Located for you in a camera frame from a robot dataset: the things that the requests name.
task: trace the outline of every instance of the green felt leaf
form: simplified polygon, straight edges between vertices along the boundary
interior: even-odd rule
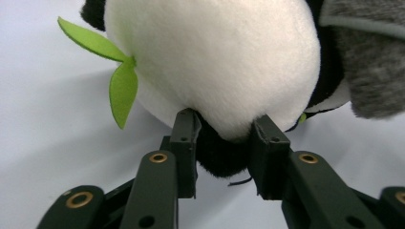
[[[114,72],[110,81],[110,103],[113,117],[123,129],[138,90],[138,78],[134,72],[135,61],[127,58]]]
[[[119,62],[123,62],[128,58],[115,44],[104,36],[79,27],[61,17],[57,18],[57,22],[65,34],[82,48],[107,59]]]
[[[303,123],[305,120],[307,120],[307,114],[302,113],[300,119],[298,119],[298,123]]]

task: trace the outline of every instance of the white background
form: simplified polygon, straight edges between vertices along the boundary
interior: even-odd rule
[[[0,228],[35,228],[63,192],[89,184],[109,192],[135,176],[141,157],[170,129],[138,103],[124,131],[108,84],[114,62],[69,40],[57,16],[79,18],[82,0],[2,0],[0,6]],[[375,198],[405,185],[405,115],[355,118],[349,105],[288,134],[294,150],[323,156],[353,188]],[[253,182],[227,188],[199,169],[197,199],[180,200],[180,228],[287,228],[280,202]]]

